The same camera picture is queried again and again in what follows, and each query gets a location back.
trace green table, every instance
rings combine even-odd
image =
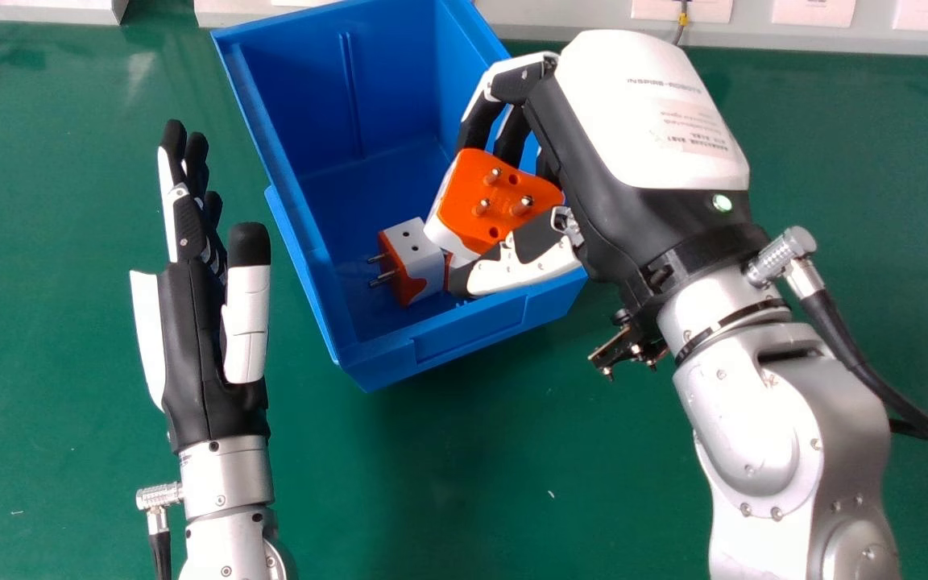
[[[0,23],[0,579],[152,576],[133,495],[177,465],[126,277],[166,259],[154,147],[167,118],[211,138],[225,223],[275,231],[209,34],[183,4],[133,3],[115,29]],[[691,55],[751,160],[759,222],[814,232],[861,345],[928,410],[928,59]],[[611,333],[611,290],[366,396],[276,256],[271,452],[303,578],[706,579],[710,498],[671,364],[608,383],[585,360]],[[928,578],[927,444],[895,440],[886,503],[905,576]]]

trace blue bin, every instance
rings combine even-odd
[[[402,309],[366,259],[426,217],[460,118],[508,52],[467,0],[347,0],[214,31],[270,209],[332,360],[365,392],[565,315],[585,272]],[[523,169],[533,169],[528,147]]]

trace cable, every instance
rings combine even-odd
[[[682,31],[684,31],[686,26],[689,26],[690,23],[689,12],[686,12],[686,3],[688,3],[688,0],[682,0],[681,8],[678,11],[678,30],[675,31],[675,38],[673,41],[671,41],[672,44],[677,46],[678,41],[682,39]]]
[[[820,290],[800,301],[804,313],[814,322],[818,333],[825,339],[826,344],[833,350],[836,358],[847,370],[854,374],[859,381],[872,390],[883,403],[887,404],[900,419],[890,420],[890,429],[893,433],[906,434],[906,436],[921,438],[928,441],[928,414],[916,407],[912,401],[892,389],[872,366],[869,366],[865,356],[858,349],[851,338],[851,331],[847,323],[843,322],[836,302],[828,290]]]

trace robotic arm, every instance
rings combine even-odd
[[[618,333],[590,354],[673,352],[673,381],[710,484],[714,580],[896,580],[881,504],[890,433],[928,440],[928,415],[865,362],[794,227],[769,242],[751,216],[750,169],[685,53],[628,31],[579,34],[561,55],[493,65],[458,147],[518,163],[534,132],[556,206],[449,273],[476,297],[586,269],[619,289]],[[794,322],[784,278],[814,327]],[[884,404],[900,419],[888,419]]]
[[[201,133],[167,122],[158,165],[169,264],[159,275],[131,272],[145,379],[181,474],[135,500],[147,513],[158,580],[172,575],[166,510],[176,503],[188,522],[181,580],[294,578],[268,507],[270,241],[262,224],[242,223],[231,229],[230,253],[222,245],[208,150]]]

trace gray wire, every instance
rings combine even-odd
[[[682,7],[680,8],[680,15],[685,15],[687,18],[689,18],[689,15],[686,13],[687,2],[688,0],[682,0]],[[682,39],[682,31],[684,31],[685,29],[686,29],[686,26],[682,25],[681,23],[680,25],[678,25],[678,30],[675,31],[675,38],[673,41],[671,41],[672,44],[675,44],[678,46],[678,41]]]

